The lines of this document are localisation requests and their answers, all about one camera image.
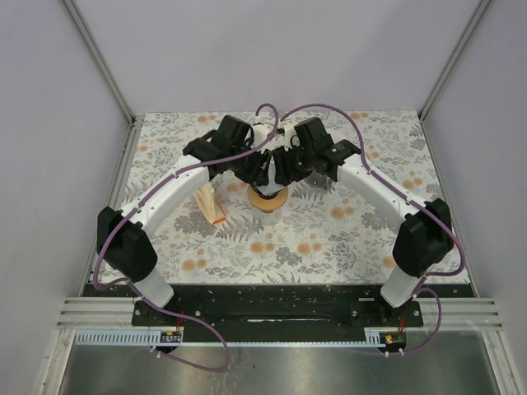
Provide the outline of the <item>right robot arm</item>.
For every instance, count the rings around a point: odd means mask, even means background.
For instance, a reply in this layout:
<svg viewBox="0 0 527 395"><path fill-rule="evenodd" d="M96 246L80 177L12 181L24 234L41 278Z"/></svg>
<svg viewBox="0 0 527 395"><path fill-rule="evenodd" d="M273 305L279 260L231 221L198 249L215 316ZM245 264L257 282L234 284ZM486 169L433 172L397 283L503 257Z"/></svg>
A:
<svg viewBox="0 0 527 395"><path fill-rule="evenodd" d="M278 184L316 171L358 192L397 230L392 250L396 267L381 287L384 299L374 307L380 323L396 324L404 315L403 304L416 293L428 269L454 247L448 205L402 190L365 164L361 148L348 140L335 142L320 118L285 123L278 132L284 136L284 146L275 154Z"/></svg>

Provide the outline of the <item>coffee filter paper pack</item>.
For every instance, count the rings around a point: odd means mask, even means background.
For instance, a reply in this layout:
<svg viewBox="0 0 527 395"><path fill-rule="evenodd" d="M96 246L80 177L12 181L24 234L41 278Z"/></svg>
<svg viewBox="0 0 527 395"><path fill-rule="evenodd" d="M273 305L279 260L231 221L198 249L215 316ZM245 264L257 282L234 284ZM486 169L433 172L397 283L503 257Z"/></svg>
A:
<svg viewBox="0 0 527 395"><path fill-rule="evenodd" d="M219 224L226 220L226 213L219 203L215 189L211 183L206 183L194 192L194 200L204 218L210 224Z"/></svg>

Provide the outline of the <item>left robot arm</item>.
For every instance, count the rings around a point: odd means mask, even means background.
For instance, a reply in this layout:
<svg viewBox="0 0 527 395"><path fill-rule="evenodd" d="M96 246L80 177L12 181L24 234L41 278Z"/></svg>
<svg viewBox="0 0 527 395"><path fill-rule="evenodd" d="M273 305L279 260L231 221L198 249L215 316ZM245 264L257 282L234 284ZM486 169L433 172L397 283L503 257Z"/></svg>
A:
<svg viewBox="0 0 527 395"><path fill-rule="evenodd" d="M97 219L94 287L110 288L99 280L101 264L108 263L122 273L122 281L151 303L152 318L161 325L173 323L179 306L171 300L172 287L156 268L157 255L151 237L186 198L216 175L238 167L246 169L245 158L259 152L276 134L277 125L262 121L251 125L227 115L218 128L189 142L161 180L140 197L118 210L104 208Z"/></svg>

